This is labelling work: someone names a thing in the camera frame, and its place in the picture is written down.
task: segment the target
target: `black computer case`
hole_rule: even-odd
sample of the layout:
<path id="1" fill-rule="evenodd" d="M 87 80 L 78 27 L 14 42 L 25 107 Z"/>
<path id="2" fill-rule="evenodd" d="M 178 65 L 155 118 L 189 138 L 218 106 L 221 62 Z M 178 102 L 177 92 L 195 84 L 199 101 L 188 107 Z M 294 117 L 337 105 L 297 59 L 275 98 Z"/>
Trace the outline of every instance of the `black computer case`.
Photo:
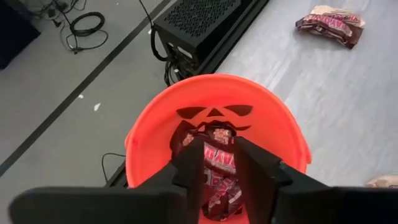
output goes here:
<path id="1" fill-rule="evenodd" d="M 253 16 L 268 0 L 178 0 L 155 21 L 155 29 L 169 58 L 186 76 L 198 75 L 223 42 L 240 38 L 244 19 Z"/>

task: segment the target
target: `white debris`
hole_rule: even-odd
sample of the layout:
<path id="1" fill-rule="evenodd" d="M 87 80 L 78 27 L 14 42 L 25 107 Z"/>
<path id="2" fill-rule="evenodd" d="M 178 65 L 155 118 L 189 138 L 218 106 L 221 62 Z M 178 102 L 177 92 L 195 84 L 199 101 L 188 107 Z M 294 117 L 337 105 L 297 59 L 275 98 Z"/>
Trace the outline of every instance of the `white debris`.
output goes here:
<path id="1" fill-rule="evenodd" d="M 94 111 L 98 111 L 98 108 L 101 106 L 101 103 L 97 103 L 94 106 Z"/>

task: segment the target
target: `candy bar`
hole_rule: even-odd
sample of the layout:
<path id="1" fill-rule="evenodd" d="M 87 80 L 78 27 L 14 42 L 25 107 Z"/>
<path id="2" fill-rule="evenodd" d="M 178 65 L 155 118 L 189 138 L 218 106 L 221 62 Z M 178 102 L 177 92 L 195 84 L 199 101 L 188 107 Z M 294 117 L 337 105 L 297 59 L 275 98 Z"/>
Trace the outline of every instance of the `candy bar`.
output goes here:
<path id="1" fill-rule="evenodd" d="M 298 30 L 323 35 L 337 40 L 352 49 L 362 35 L 364 21 L 361 17 L 330 6 L 317 6 L 311 14 L 296 22 Z"/>
<path id="2" fill-rule="evenodd" d="M 170 148 L 172 150 L 172 157 L 176 156 L 183 147 L 187 146 L 194 138 L 193 133 L 196 133 L 194 125 L 187 121 L 181 121 L 173 133 L 170 140 Z"/>
<path id="3" fill-rule="evenodd" d="M 228 213 L 239 213 L 241 212 L 242 206 L 242 191 L 238 182 L 235 182 L 235 184 L 228 190 Z"/>
<path id="4" fill-rule="evenodd" d="M 224 176 L 205 167 L 205 184 L 209 185 L 212 188 L 217 187 L 221 181 L 224 179 Z"/>
<path id="5" fill-rule="evenodd" d="M 205 126 L 205 133 L 211 138 L 222 144 L 231 144 L 232 137 L 236 131 L 227 122 L 212 121 Z"/>
<path id="6" fill-rule="evenodd" d="M 205 166 L 220 174 L 235 176 L 234 154 L 225 152 L 205 142 Z"/>
<path id="7" fill-rule="evenodd" d="M 203 206 L 203 213 L 211 220 L 221 221 L 229 216 L 229 197 L 227 191 L 235 186 L 235 180 L 224 178 L 215 187 L 215 194 L 210 198 L 208 204 Z"/>

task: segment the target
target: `black box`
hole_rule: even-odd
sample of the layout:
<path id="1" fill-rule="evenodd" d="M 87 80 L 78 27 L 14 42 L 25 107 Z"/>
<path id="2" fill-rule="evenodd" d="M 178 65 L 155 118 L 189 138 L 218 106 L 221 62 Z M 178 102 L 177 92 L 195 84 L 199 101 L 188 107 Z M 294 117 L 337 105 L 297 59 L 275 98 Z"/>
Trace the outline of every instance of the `black box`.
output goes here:
<path id="1" fill-rule="evenodd" d="M 243 29 L 240 27 L 241 32 L 235 34 L 240 23 L 255 7 L 260 7 L 257 15 L 267 1 L 178 0 L 154 25 L 167 55 L 176 59 L 178 69 L 187 76 L 197 75 L 208 57 L 220 48 L 220 43 L 231 35 L 237 36 L 234 43 L 239 39 L 250 25 L 245 24 Z"/>
<path id="2" fill-rule="evenodd" d="M 29 45 L 40 32 L 23 15 L 0 0 L 0 69 Z"/>

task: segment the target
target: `gray floor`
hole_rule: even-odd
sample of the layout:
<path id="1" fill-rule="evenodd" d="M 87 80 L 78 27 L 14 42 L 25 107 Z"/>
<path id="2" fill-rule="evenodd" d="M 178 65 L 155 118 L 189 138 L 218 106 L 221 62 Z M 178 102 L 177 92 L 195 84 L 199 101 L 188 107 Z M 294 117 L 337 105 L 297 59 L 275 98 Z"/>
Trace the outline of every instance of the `gray floor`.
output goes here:
<path id="1" fill-rule="evenodd" d="M 160 2 L 144 4 L 151 12 Z M 42 35 L 0 72 L 0 162 L 145 18 L 138 1 L 89 0 L 86 11 L 104 14 L 103 29 L 109 32 L 104 46 L 73 55 L 62 47 L 59 29 L 42 22 Z M 0 178 L 0 223 L 8 223 L 10 200 L 32 187 L 105 184 L 102 154 L 124 154 L 124 138 L 134 120 L 165 88 L 164 64 L 150 51 L 149 29 L 146 27 L 82 93 L 84 98 L 76 99 Z M 101 106 L 94 111 L 97 103 Z M 121 163 L 121 158 L 107 158 L 108 175 Z"/>
<path id="2" fill-rule="evenodd" d="M 147 0 L 153 10 L 161 0 Z M 12 153 L 33 130 L 74 90 L 84 78 L 128 35 L 145 17 L 138 1 L 90 1 L 86 12 L 104 14 L 103 27 L 109 39 L 99 49 L 74 55 L 60 43 L 59 28 L 52 22 L 39 23 L 42 35 L 34 40 L 10 66 L 0 72 L 0 162 Z M 72 11 L 77 17 L 83 12 Z M 82 21 L 90 26 L 96 21 Z M 82 38 L 82 46 L 97 44 L 101 34 Z"/>
<path id="3" fill-rule="evenodd" d="M 363 16 L 353 50 L 294 30 L 319 4 Z M 398 173 L 396 10 L 394 0 L 270 1 L 219 69 L 285 101 L 312 152 L 308 174 L 326 184 L 359 186 Z"/>
<path id="4" fill-rule="evenodd" d="M 4 149 L 0 160 L 144 18 L 137 2 L 119 2 L 119 6 L 89 2 L 89 11 L 101 11 L 109 21 L 106 27 L 112 39 L 103 48 L 69 54 L 59 44 L 58 30 L 48 26 L 0 72 L 0 104 L 6 108 L 0 110 L 0 148 Z M 153 9 L 159 2 L 146 4 Z M 294 32 L 294 22 L 318 4 L 363 15 L 367 28 L 353 50 Z M 398 68 L 394 62 L 398 47 L 393 42 L 398 33 L 394 26 L 397 10 L 398 2 L 393 0 L 270 0 L 218 71 L 258 82 L 285 101 L 313 154 L 309 175 L 330 185 L 362 185 L 397 170 L 394 114 L 398 104 L 394 95 L 398 78 L 394 75 Z M 23 190 L 104 184 L 101 155 L 124 152 L 124 138 L 138 114 L 165 88 L 164 64 L 152 56 L 148 30 L 144 29 L 82 93 L 83 98 L 76 99 L 0 178 L 0 223 L 6 223 L 10 199 Z M 108 175 L 120 163 L 120 158 L 109 157 Z"/>

